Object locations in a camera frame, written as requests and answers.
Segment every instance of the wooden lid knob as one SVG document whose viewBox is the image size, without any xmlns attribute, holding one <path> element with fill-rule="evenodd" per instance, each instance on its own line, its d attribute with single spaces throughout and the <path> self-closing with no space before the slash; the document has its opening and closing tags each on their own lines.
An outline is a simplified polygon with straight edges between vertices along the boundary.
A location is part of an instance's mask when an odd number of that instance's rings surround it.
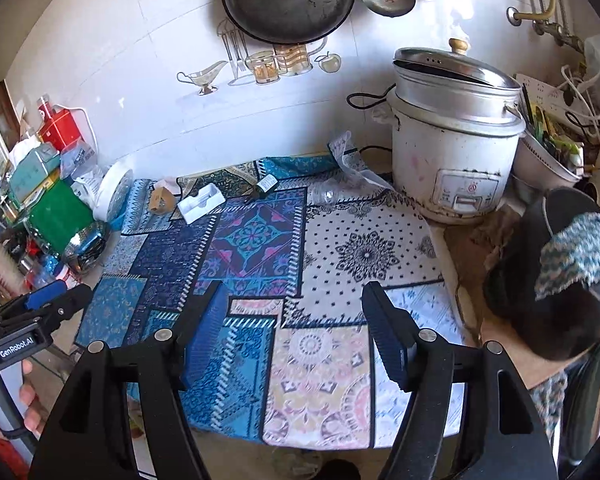
<svg viewBox="0 0 600 480">
<path fill-rule="evenodd" d="M 463 56 L 466 54 L 466 51 L 469 50 L 469 44 L 466 41 L 456 40 L 456 38 L 451 38 L 449 40 L 449 46 L 451 47 L 451 52 L 462 54 Z"/>
</svg>

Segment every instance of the patchwork tablecloth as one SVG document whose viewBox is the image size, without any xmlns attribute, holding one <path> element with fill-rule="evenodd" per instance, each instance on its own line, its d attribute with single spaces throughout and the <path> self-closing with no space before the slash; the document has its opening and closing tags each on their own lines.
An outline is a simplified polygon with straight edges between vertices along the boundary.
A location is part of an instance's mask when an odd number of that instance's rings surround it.
<svg viewBox="0 0 600 480">
<path fill-rule="evenodd" d="M 265 174 L 266 199 L 241 197 Z M 231 291 L 229 316 L 204 377 L 183 392 L 192 426 L 276 446 L 391 446 L 409 394 L 389 381 L 362 315 L 378 280 L 420 326 L 460 343 L 424 219 L 403 196 L 348 190 L 335 205 L 308 189 L 338 176 L 329 155 L 266 158 L 178 179 L 182 196 L 215 183 L 227 201 L 186 225 L 148 211 L 153 182 L 136 180 L 122 236 L 85 311 L 76 344 L 132 344 L 177 319 L 190 290 Z M 456 385 L 446 433 L 459 427 Z M 137 385 L 129 394 L 138 396 Z"/>
</svg>

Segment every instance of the small cardboard box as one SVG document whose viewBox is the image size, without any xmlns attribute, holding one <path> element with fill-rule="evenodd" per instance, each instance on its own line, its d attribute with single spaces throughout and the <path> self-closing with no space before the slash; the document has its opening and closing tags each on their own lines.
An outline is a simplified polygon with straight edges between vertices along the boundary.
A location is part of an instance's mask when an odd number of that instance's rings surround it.
<svg viewBox="0 0 600 480">
<path fill-rule="evenodd" d="M 149 199 L 149 211 L 155 215 L 164 215 L 172 212 L 176 207 L 176 197 L 165 187 L 157 187 Z"/>
</svg>

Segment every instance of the rice cooker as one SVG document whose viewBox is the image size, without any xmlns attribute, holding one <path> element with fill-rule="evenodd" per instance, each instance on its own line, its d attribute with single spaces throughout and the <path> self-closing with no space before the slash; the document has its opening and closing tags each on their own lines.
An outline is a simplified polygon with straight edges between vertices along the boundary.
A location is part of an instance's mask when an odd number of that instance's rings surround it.
<svg viewBox="0 0 600 480">
<path fill-rule="evenodd" d="M 449 44 L 395 52 L 394 184 L 423 216 L 468 224 L 496 209 L 526 124 L 520 84 Z"/>
</svg>

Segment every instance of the white bottle label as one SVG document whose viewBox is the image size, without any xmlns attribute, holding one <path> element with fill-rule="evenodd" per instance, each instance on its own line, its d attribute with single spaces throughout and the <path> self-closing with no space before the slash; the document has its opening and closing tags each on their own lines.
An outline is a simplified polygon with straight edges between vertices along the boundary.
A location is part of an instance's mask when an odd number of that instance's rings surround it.
<svg viewBox="0 0 600 480">
<path fill-rule="evenodd" d="M 269 189 L 274 187 L 278 183 L 278 180 L 273 175 L 267 175 L 258 183 L 258 187 L 263 190 L 263 192 L 267 192 Z"/>
</svg>

